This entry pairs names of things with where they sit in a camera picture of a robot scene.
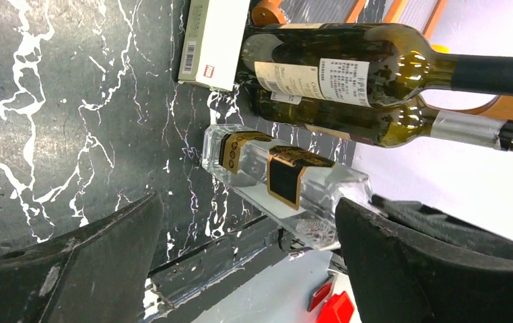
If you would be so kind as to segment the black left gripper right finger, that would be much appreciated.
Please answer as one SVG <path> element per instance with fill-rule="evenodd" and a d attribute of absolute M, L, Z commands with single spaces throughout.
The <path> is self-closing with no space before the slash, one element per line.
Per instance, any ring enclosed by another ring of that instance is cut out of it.
<path fill-rule="evenodd" d="M 513 322 L 513 260 L 448 244 L 341 199 L 341 254 L 362 322 Z"/>

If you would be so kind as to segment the clear whisky bottle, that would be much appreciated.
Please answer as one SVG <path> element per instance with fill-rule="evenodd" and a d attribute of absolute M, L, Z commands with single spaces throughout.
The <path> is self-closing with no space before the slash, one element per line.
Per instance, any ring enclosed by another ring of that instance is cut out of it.
<path fill-rule="evenodd" d="M 341 198 L 367 205 L 373 195 L 367 174 L 241 124 L 209 125 L 201 164 L 315 250 L 340 247 L 335 211 Z"/>

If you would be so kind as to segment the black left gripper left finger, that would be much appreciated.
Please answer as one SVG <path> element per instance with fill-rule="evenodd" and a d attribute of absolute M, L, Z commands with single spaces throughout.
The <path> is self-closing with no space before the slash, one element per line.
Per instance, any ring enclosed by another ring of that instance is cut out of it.
<path fill-rule="evenodd" d="M 162 215 L 160 197 L 149 194 L 0 256 L 0 322 L 136 322 Z"/>

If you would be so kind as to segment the dark labelled wine bottle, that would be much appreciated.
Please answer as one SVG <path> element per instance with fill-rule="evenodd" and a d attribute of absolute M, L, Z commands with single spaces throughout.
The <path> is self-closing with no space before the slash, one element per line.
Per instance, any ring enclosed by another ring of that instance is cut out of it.
<path fill-rule="evenodd" d="M 417 96 L 391 108 L 367 108 L 253 89 L 251 110 L 289 124 L 367 145 L 393 148 L 419 137 L 513 151 L 513 120 L 430 108 Z"/>

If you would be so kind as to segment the dark green wine bottle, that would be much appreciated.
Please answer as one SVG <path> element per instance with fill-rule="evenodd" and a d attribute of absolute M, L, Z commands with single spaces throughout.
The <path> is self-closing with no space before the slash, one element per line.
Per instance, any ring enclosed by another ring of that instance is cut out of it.
<path fill-rule="evenodd" d="M 245 30 L 236 81 L 383 108 L 426 89 L 513 96 L 513 57 L 439 53 L 403 24 L 271 24 Z"/>

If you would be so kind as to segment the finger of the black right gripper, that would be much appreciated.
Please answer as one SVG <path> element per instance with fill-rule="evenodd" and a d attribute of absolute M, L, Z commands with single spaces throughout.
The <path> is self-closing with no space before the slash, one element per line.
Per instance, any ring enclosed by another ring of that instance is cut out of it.
<path fill-rule="evenodd" d="M 371 204 L 385 212 L 391 221 L 429 237 L 473 252 L 513 260 L 513 241 L 419 201 L 392 201 L 374 194 Z"/>

